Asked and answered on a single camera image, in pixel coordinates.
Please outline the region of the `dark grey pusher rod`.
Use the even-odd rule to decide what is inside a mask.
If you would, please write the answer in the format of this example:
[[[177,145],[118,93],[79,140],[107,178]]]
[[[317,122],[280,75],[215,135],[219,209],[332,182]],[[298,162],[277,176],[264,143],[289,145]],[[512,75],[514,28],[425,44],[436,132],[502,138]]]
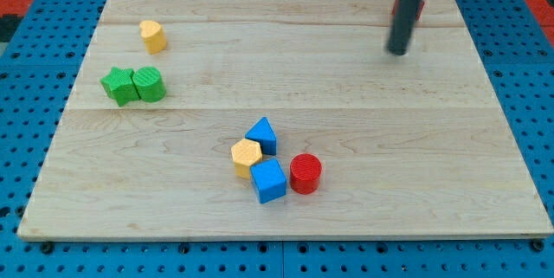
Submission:
[[[393,16],[390,26],[387,49],[393,55],[405,55],[408,51],[413,29],[416,25],[415,14],[421,0],[401,0],[401,5],[409,6],[405,13],[399,10]]]

